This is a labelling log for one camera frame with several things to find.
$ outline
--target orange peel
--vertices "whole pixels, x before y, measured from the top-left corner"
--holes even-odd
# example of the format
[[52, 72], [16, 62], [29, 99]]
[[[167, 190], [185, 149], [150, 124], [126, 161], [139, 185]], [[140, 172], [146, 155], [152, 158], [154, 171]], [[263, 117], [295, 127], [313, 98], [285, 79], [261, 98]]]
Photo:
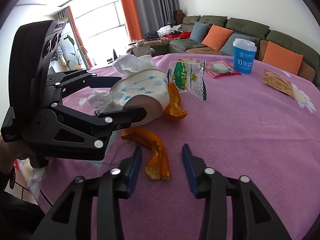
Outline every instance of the orange peel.
[[151, 149], [152, 155], [144, 168], [149, 178], [169, 179], [171, 177], [167, 150], [159, 136], [147, 129], [131, 127], [124, 130], [121, 139], [134, 141]]
[[169, 105], [164, 110], [164, 117], [170, 121], [177, 121], [185, 118], [188, 114], [181, 109], [181, 97], [176, 85], [173, 82], [168, 84]]

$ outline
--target pink tablecloth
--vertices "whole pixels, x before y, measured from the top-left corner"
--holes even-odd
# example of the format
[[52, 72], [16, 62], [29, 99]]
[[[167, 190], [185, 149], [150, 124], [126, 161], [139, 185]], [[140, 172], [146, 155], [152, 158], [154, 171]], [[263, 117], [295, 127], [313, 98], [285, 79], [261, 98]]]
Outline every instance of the pink tablecloth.
[[[208, 62], [233, 61], [232, 57], [190, 54], [169, 54], [154, 60], [158, 68], [167, 71], [170, 61], [186, 57]], [[301, 90], [306, 103], [299, 104], [263, 84], [264, 69], [292, 82]], [[119, 75], [112, 67], [94, 72]], [[143, 126], [158, 134], [166, 145], [172, 179], [154, 181], [141, 169], [134, 194], [129, 200], [120, 201], [125, 239], [198, 239], [204, 200], [196, 200], [189, 190], [181, 161], [185, 143], [223, 175], [249, 176], [271, 203], [292, 239], [302, 239], [320, 213], [320, 92], [309, 81], [259, 61], [254, 62], [251, 74], [213, 79], [205, 73], [204, 82], [207, 101], [200, 101], [190, 93], [181, 94], [182, 106], [188, 111], [185, 119], [170, 122], [160, 117]], [[81, 105], [83, 99], [79, 103], [91, 93], [92, 89], [83, 89], [64, 103], [93, 114], [88, 102]], [[115, 134], [101, 162], [51, 161], [39, 182], [42, 192], [54, 202], [76, 176], [94, 178], [116, 167], [136, 146], [122, 141], [121, 133]], [[143, 165], [149, 156], [150, 151], [143, 148]], [[42, 194], [36, 195], [36, 199], [47, 212], [50, 206]], [[95, 219], [92, 229], [94, 235]], [[231, 236], [229, 227], [228, 239]]]

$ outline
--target sofa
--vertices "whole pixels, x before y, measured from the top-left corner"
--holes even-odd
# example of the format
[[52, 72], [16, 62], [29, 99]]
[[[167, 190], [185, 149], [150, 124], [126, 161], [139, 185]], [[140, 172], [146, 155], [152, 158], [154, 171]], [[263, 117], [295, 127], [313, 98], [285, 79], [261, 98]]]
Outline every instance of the sofa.
[[[316, 73], [318, 73], [320, 69], [320, 55], [313, 48], [304, 44], [302, 41], [299, 41], [285, 33], [270, 30], [269, 26], [261, 23], [237, 18], [228, 19], [227, 16], [187, 16], [183, 19], [183, 31], [191, 32], [196, 21], [209, 24], [207, 33], [209, 32], [211, 26], [217, 25], [229, 30], [233, 30], [234, 33], [240, 33], [254, 38], [253, 42], [257, 47], [257, 52], [255, 55], [256, 60], [262, 61], [264, 59], [268, 41], [303, 55], [303, 61], [300, 65], [297, 75], [309, 80], [310, 82], [316, 83]], [[206, 45], [197, 43], [190, 39], [175, 39], [170, 41], [168, 52], [225, 55], [220, 51], [215, 51]]]

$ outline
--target window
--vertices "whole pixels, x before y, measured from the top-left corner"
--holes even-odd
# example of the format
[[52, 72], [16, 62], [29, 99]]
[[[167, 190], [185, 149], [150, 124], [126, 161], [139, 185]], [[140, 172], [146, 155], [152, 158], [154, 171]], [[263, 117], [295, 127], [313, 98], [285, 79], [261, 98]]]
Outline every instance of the window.
[[97, 65], [107, 65], [113, 49], [118, 55], [126, 53], [129, 38], [119, 0], [74, 0], [70, 6], [88, 55]]

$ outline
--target gray curtain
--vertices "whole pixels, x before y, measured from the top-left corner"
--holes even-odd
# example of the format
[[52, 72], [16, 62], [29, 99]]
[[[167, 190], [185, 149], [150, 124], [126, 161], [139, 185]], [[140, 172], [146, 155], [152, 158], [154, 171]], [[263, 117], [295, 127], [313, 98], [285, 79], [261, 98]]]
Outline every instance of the gray curtain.
[[136, 0], [142, 33], [157, 31], [173, 20], [178, 0]]

